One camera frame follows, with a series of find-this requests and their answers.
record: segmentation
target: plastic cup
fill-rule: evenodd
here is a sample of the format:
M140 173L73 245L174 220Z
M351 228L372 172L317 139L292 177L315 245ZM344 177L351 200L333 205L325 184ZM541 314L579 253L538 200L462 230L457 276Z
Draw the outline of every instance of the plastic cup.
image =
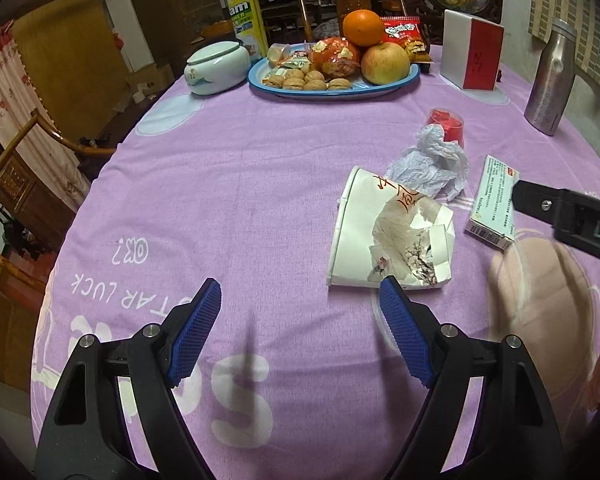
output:
M464 121L458 114L444 108L433 108L429 112L427 124L439 124L445 131L445 142L457 140L464 148Z

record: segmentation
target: jar lid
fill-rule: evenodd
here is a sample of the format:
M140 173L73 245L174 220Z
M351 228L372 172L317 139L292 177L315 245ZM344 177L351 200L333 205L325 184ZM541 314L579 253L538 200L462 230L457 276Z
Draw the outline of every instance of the jar lid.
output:
M233 52L238 48L240 48L240 43L238 43L237 41L218 41L217 43L212 43L210 45L204 46L199 51L195 52L193 56L187 59L187 64L196 65L199 63L204 63L205 61L209 61L210 59L215 59L216 57L224 56L224 54Z
M568 40L571 40L574 43L576 41L576 29L571 27L569 23L565 22L564 20L561 20L560 18L554 18L551 30L554 30L558 34L566 36Z

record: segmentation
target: metal thermos in background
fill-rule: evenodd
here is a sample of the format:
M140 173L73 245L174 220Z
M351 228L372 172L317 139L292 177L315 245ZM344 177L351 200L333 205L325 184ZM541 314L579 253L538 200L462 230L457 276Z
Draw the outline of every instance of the metal thermos in background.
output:
M525 119L549 136L558 129L573 87L575 52L576 31L569 23L555 18L525 109Z

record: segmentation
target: pink floral curtain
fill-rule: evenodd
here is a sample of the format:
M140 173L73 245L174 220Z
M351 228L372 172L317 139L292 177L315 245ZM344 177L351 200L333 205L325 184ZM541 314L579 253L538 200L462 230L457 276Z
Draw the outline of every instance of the pink floral curtain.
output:
M0 27L0 143L6 147L37 108L49 123L45 107L27 75L8 23ZM89 182L78 171L74 152L34 126L18 145L18 154L38 178L76 211L89 192Z

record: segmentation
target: barcode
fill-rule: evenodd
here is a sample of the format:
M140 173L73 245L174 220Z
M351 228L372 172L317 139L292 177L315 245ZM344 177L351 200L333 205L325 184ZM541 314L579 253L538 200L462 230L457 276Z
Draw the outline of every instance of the barcode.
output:
M490 244L499 245L500 237L487 229L483 229L477 225L474 225L469 229L474 235L482 238L483 240L487 240Z

